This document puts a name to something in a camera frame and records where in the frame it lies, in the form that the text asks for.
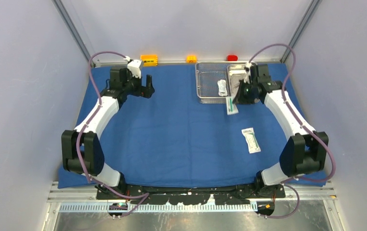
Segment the green white sterile packet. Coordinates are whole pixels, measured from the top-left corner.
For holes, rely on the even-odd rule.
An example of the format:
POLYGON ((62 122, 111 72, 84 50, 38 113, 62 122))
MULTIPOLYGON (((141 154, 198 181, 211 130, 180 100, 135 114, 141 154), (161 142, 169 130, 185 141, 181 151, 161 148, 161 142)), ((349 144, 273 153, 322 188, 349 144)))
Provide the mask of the green white sterile packet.
POLYGON ((227 115, 229 116, 235 115, 239 112, 236 104, 234 103, 234 97, 232 96, 226 97, 226 110, 227 110, 227 115))

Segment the wire mesh steel tray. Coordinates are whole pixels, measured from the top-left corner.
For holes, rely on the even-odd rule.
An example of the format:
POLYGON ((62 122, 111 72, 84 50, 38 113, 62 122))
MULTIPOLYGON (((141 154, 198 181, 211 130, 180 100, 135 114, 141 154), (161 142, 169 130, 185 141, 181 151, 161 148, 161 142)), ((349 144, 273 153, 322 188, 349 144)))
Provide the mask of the wire mesh steel tray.
POLYGON ((231 96, 227 72, 231 64, 245 65, 241 62, 202 62, 195 65, 196 93, 200 103, 226 103, 226 98, 218 95, 217 81, 224 79, 227 82, 228 96, 231 96))

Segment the blue surgical wrap cloth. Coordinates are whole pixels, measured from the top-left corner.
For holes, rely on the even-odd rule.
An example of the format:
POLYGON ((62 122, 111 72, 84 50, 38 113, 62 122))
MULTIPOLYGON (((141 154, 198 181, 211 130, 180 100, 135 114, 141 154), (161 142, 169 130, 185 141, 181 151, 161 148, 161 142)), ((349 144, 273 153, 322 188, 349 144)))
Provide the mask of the blue surgical wrap cloth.
MULTIPOLYGON (((287 77, 283 64, 267 64, 274 81, 287 77)), ((112 67, 89 71, 79 125, 106 87, 112 67)), ((124 174, 126 184, 155 187, 209 188, 254 182, 256 173, 275 165, 287 143, 278 121, 261 102, 200 103, 195 64, 142 69, 142 84, 152 75, 150 98, 129 95, 100 137, 105 162, 124 174), (241 130, 253 128, 261 152, 250 154, 241 130)), ((59 187, 92 183, 83 175, 63 170, 59 187)))

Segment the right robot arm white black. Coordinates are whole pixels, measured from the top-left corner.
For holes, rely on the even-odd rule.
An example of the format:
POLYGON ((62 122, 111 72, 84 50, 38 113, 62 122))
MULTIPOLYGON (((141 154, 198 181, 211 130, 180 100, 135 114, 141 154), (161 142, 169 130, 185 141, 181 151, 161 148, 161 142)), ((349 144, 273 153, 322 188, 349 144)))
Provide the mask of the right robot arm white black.
POLYGON ((256 173, 254 192, 264 198, 288 179, 322 171, 329 138, 325 132, 317 132, 304 120, 289 99, 285 85, 271 78, 266 64, 247 63, 244 72, 234 103, 263 103, 288 139, 279 161, 256 173))

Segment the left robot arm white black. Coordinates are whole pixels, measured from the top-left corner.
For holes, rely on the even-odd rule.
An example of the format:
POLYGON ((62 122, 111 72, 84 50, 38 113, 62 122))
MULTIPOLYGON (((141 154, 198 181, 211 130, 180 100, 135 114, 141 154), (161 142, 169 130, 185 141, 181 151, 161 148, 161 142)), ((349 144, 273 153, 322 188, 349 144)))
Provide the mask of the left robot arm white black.
POLYGON ((155 89, 152 75, 146 76, 143 85, 142 79, 133 77, 126 67, 112 67, 109 74, 106 87, 99 93, 86 118, 73 130, 65 130, 61 135, 63 168, 97 183, 99 190, 113 198, 122 199, 127 197, 125 176, 105 162, 100 137, 129 95, 148 99, 155 89))

